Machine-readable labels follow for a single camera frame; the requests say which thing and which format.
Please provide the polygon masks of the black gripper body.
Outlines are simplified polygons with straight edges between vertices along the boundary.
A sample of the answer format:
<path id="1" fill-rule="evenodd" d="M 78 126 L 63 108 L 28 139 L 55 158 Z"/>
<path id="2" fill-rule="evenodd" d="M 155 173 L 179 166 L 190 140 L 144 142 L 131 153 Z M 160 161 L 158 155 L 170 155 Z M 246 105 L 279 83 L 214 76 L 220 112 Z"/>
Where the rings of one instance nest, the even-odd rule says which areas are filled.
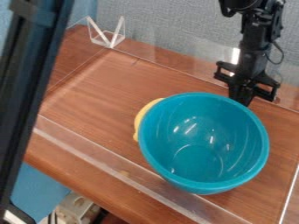
<path id="1" fill-rule="evenodd" d="M 242 86 L 251 81 L 255 82 L 255 97 L 272 102 L 280 83 L 266 72 L 270 52 L 271 44 L 259 49 L 247 49 L 244 45 L 240 45 L 238 64 L 218 61 L 214 78 L 227 84 L 238 81 Z"/>

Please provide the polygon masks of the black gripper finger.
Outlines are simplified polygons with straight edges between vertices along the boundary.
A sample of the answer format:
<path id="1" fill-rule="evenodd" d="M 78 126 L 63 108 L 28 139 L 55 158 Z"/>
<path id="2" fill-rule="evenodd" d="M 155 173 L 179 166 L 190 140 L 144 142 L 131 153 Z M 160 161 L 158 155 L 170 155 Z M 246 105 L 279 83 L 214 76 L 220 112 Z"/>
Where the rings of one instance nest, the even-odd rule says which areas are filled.
<path id="1" fill-rule="evenodd" d="M 238 101 L 242 96 L 242 84 L 238 81 L 232 81 L 228 84 L 228 97 Z"/>
<path id="2" fill-rule="evenodd" d="M 242 96 L 240 96 L 240 103 L 247 107 L 255 97 L 255 82 L 248 82 L 242 86 Z"/>

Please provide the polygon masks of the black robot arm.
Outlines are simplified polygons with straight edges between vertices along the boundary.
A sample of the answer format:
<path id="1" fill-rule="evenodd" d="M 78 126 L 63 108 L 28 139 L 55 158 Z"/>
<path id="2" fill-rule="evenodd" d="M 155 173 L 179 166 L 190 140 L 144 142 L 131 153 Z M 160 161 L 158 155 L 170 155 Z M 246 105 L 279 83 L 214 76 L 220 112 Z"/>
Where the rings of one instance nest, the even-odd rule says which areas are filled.
<path id="1" fill-rule="evenodd" d="M 267 63 L 272 46 L 283 30 L 282 18 L 286 0 L 219 0 L 222 15 L 227 18 L 242 15 L 243 39 L 239 42 L 238 64 L 218 61 L 214 78 L 228 84 L 228 97 L 247 106 L 255 97 L 267 101 L 276 98 L 280 83 L 267 75 Z"/>

